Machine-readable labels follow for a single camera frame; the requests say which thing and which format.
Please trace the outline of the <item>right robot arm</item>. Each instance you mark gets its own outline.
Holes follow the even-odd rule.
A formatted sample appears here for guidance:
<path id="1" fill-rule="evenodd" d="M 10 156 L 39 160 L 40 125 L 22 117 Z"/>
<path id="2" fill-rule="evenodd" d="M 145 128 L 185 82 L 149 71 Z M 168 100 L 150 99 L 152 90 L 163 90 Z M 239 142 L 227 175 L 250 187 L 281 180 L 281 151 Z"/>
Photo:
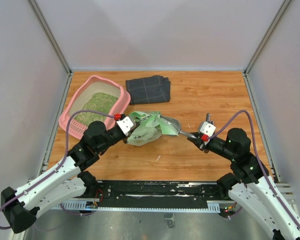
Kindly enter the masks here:
<path id="1" fill-rule="evenodd" d="M 207 122 L 187 139 L 206 153 L 213 152 L 231 162 L 231 173 L 217 181 L 216 193 L 231 199 L 253 217 L 272 240 L 300 240 L 300 216 L 278 190 L 267 168 L 251 153 L 251 140 L 241 128 L 232 128 L 223 140 L 213 136 Z"/>

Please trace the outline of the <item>pink litter box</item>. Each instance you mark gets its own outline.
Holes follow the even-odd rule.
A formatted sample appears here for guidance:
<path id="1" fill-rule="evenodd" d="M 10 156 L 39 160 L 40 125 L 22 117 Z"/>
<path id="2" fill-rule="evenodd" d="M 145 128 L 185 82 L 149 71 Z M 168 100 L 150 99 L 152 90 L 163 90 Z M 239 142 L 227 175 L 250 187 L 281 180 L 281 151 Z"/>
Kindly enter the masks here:
<path id="1" fill-rule="evenodd" d="M 123 86 L 98 75 L 90 76 L 74 93 L 68 106 L 59 117 L 59 126 L 66 130 L 72 114 L 80 110 L 99 111 L 108 115 L 122 114 L 130 104 L 131 96 Z M 115 125 L 115 120 L 91 112 L 81 112 L 71 120 L 68 134 L 80 139 L 88 125 L 101 121 L 107 129 Z"/>

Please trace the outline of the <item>green litter bag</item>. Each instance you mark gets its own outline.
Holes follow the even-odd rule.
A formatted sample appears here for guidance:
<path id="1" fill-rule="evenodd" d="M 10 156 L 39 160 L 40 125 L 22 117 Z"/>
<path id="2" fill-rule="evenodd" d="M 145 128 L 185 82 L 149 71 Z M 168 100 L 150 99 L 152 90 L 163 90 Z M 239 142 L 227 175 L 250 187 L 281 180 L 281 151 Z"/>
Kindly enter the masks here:
<path id="1" fill-rule="evenodd" d="M 159 111 L 133 111 L 129 117 L 139 124 L 127 139 L 129 145 L 140 147 L 158 140 L 162 135 L 179 135 L 179 130 L 164 120 Z"/>

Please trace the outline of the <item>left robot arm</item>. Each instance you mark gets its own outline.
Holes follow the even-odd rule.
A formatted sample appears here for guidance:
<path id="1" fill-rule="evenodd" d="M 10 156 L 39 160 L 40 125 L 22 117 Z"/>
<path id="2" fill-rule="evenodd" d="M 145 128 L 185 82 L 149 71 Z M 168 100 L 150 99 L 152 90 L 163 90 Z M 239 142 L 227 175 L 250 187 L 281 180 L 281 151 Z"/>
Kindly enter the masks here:
<path id="1" fill-rule="evenodd" d="M 92 122 L 80 141 L 66 149 L 64 157 L 34 180 L 1 192 L 0 212 L 9 229 L 19 234 L 30 228 L 45 212 L 63 201 L 84 195 L 91 198 L 97 193 L 95 177 L 87 171 L 110 147 L 125 141 L 137 127 L 126 116 L 106 129 L 101 121 Z"/>

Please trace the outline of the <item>grey metal scoop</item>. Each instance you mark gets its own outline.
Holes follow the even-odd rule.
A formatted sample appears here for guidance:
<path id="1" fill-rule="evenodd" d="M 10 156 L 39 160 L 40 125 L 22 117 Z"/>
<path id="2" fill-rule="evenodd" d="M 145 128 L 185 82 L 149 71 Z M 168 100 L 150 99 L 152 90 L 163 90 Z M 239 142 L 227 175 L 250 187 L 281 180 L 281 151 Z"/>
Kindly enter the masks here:
<path id="1" fill-rule="evenodd" d="M 181 125 L 181 123 L 177 119 L 172 118 L 172 117 L 167 117 L 167 116 L 164 116 L 164 115 L 161 115 L 160 118 L 163 119 L 163 120 L 165 120 L 172 127 L 174 127 L 175 130 L 179 134 L 181 134 L 181 135 L 183 135 L 185 137 L 190 137 L 191 136 L 191 133 L 185 132 L 185 131 L 182 130 L 182 125 Z"/>

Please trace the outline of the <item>piano pattern bag clip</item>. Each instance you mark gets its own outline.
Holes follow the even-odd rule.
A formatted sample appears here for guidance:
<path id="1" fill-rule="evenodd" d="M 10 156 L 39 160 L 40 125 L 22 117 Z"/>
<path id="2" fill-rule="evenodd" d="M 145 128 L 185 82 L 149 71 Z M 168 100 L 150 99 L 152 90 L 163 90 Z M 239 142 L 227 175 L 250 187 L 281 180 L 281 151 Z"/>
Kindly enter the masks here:
<path id="1" fill-rule="evenodd" d="M 214 121 L 211 120 L 211 114 L 210 113 L 206 114 L 206 120 L 205 121 L 208 122 L 209 124 L 214 125 Z"/>

